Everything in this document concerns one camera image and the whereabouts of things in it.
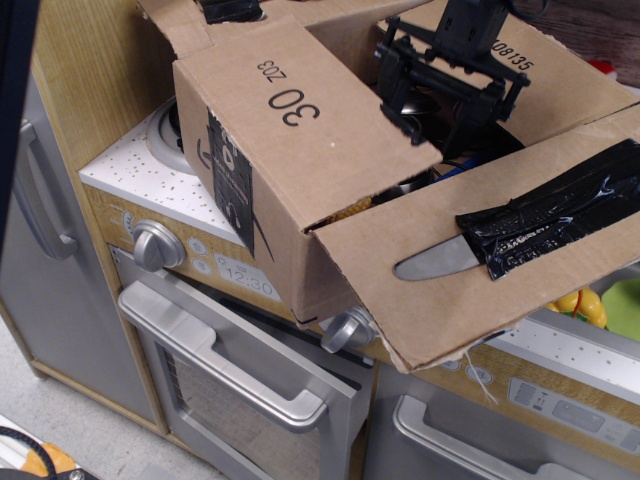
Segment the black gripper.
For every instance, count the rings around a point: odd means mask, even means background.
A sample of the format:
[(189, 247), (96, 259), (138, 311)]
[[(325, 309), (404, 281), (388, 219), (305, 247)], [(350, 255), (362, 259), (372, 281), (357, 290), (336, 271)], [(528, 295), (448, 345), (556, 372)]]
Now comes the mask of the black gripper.
[[(526, 74), (501, 64), (491, 54), (510, 14), (526, 18), (511, 1), (449, 1), (434, 31), (398, 16), (388, 18), (384, 40), (375, 53), (383, 111), (390, 118), (400, 118), (414, 85), (466, 101), (456, 110), (443, 155), (461, 155), (487, 126), (508, 120), (519, 93), (531, 84)], [(478, 90), (434, 69), (432, 62), (437, 58), (467, 74), (488, 76), (492, 82)]]

